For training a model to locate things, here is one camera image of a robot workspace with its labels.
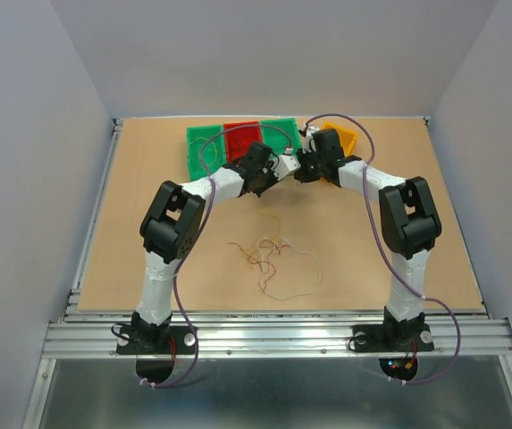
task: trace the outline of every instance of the green tray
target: green tray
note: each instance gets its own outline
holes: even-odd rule
[[[223,131],[222,125],[208,125],[205,127],[190,127],[186,130],[188,146],[188,171],[190,179],[195,181],[206,177],[206,171],[198,158],[200,149],[208,139]],[[223,136],[216,138],[204,150],[204,159],[211,172],[215,172],[222,165],[226,164],[226,146]]]
[[[294,118],[268,119],[265,121],[260,121],[260,123],[263,125],[272,125],[273,127],[287,132],[291,138],[294,154],[301,147],[301,142],[299,141],[298,125],[296,124]],[[273,152],[276,154],[281,155],[285,150],[285,147],[288,145],[288,141],[285,139],[285,136],[280,132],[270,128],[262,127],[261,130],[264,144],[271,147]]]

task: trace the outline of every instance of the cardboard surface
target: cardboard surface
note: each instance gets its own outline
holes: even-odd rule
[[[189,181],[187,127],[258,119],[154,118],[124,122],[82,279],[79,309],[132,310],[138,304],[145,269],[138,228],[163,181]],[[360,121],[376,144],[373,166],[402,177],[420,175],[430,183],[443,231],[427,266],[426,295],[441,298],[456,309],[482,308],[423,120]],[[332,122],[348,126],[342,120]],[[359,135],[355,155],[369,156],[364,135]],[[374,211],[378,220],[378,206],[374,205]],[[254,250],[258,239],[275,235],[319,258],[323,279],[312,294],[287,301],[267,297],[257,285],[257,265],[249,264],[237,247],[228,244],[236,242]],[[317,278],[313,258],[286,249],[270,261],[277,269],[268,285],[272,294],[286,297],[313,289]],[[374,244],[362,196],[323,181],[300,184],[288,178],[261,198],[250,194],[215,207],[182,267],[179,291],[185,308],[190,310],[381,309],[389,297],[390,273]]]

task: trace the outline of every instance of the white arm segment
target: white arm segment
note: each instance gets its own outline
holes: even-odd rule
[[[392,254],[392,266],[400,277],[411,288],[423,295],[424,269],[426,261],[431,254],[428,250],[415,253],[410,259],[406,259],[398,253]],[[387,301],[387,310],[397,322],[418,317],[423,312],[423,301],[407,290],[394,275],[390,281],[390,297]]]
[[[363,195],[363,169],[365,161],[357,160],[343,165],[339,169],[339,181],[342,188],[351,189]],[[391,176],[376,168],[369,167],[366,171],[367,192],[369,199],[379,203],[379,189],[387,186],[402,185],[405,180],[402,177]]]
[[[225,199],[239,197],[244,184],[239,174],[228,168],[220,168],[212,178],[216,183],[215,204]],[[212,186],[207,178],[184,183],[182,188],[190,194],[199,195],[206,201],[212,193]],[[172,282],[180,259],[174,259],[169,264],[165,264],[156,253],[146,252],[146,256],[144,286],[136,311],[145,322],[160,325],[172,313],[170,305]]]
[[[342,188],[352,189],[363,194],[363,169],[365,161],[354,161],[339,169],[339,180]],[[367,192],[371,201],[379,202],[379,189],[397,186],[405,182],[401,177],[391,176],[373,167],[366,171]],[[392,254],[392,266],[400,276],[416,291],[423,294],[424,269],[430,252],[423,250],[406,259],[400,254]],[[386,305],[392,316],[398,321],[410,320],[423,312],[420,298],[415,297],[393,275],[390,282],[390,297]]]

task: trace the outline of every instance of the black bracket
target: black bracket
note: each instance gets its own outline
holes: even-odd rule
[[[397,320],[384,309],[382,324],[358,324],[353,326],[349,348],[357,353],[388,353],[433,351],[431,329],[424,322],[424,313],[411,320]]]
[[[181,185],[164,182],[140,225],[147,252],[156,253],[165,264],[184,258],[196,244],[205,204],[203,198],[189,194]],[[170,216],[170,212],[180,216]]]
[[[170,326],[171,317],[162,324],[149,324],[140,318],[138,312],[133,312],[130,324],[119,326],[117,338],[126,338],[126,344],[117,342],[118,355],[170,355],[169,338],[174,338],[179,355],[194,354],[194,345],[187,346],[184,337],[191,333],[188,326]]]
[[[359,160],[358,156],[345,157],[336,130],[319,130],[313,133],[312,142],[315,151],[304,152],[299,149],[297,157],[301,167],[295,172],[296,181],[309,183],[321,178],[340,186],[339,169],[350,162]]]
[[[270,160],[272,153],[269,146],[254,141],[244,156],[223,166],[237,172],[244,180],[240,195],[253,192],[261,197],[264,191],[277,183],[273,174],[273,161]]]
[[[168,355],[172,354],[170,339],[174,339],[175,352],[178,355],[193,355],[195,344],[186,344],[185,338],[192,334],[188,326],[170,326],[171,317],[162,324],[149,324],[140,318],[138,312],[132,313],[130,324],[117,324],[120,329],[115,336],[119,339],[116,345],[117,355]],[[148,383],[162,383],[170,377],[174,368],[172,358],[140,359],[135,362],[135,371],[139,378]]]
[[[384,242],[406,259],[433,248],[442,233],[430,187],[422,177],[379,190],[379,207]],[[413,207],[414,211],[408,213],[406,207]]]

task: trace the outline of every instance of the screw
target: screw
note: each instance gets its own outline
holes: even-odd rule
[[[194,338],[194,335],[191,333],[187,333],[184,335],[184,344],[186,344],[188,347],[193,346],[196,342],[196,339]]]
[[[428,331],[420,332],[420,339],[424,344],[430,344],[432,342],[432,334]]]

